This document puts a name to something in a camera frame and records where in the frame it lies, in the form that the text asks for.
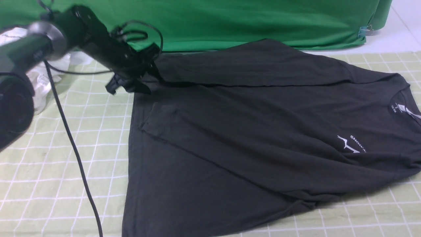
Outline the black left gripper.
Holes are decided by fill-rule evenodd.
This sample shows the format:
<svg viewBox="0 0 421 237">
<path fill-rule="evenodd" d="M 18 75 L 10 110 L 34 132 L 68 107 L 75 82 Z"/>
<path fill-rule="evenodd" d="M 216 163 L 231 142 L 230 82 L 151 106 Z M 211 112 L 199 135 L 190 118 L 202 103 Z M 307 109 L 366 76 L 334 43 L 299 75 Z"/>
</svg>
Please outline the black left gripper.
<svg viewBox="0 0 421 237">
<path fill-rule="evenodd" d="M 127 93 L 151 94 L 147 84 L 163 83 L 163 77 L 145 74 L 154 68 L 154 61 L 162 53 L 162 45 L 152 42 L 140 51 L 134 49 L 129 42 L 145 41 L 148 34 L 137 29 L 125 31 L 129 25 L 123 23 L 109 33 L 102 23 L 92 24 L 87 27 L 87 39 L 80 48 L 116 73 L 105 85 L 108 93 L 115 95 L 122 87 Z"/>
</svg>

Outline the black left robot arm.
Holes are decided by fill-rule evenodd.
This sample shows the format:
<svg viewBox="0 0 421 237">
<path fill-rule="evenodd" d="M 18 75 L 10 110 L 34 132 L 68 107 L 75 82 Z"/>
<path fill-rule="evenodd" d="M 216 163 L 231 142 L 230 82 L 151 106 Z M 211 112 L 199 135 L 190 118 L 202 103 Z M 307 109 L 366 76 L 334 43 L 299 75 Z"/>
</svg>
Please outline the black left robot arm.
<svg viewBox="0 0 421 237">
<path fill-rule="evenodd" d="M 125 22 L 108 32 L 94 12 L 84 5 L 73 5 L 64 12 L 48 13 L 32 23 L 21 39 L 1 46 L 1 150 L 11 145 L 30 127 L 35 114 L 35 89 L 27 72 L 45 60 L 59 60 L 78 48 L 108 67 L 114 75 L 105 86 L 110 94 L 120 87 L 128 93 L 150 94 L 141 82 L 146 74 L 157 71 L 155 60 L 161 55 L 163 42 L 152 43 L 137 51 L 124 39 Z"/>
</svg>

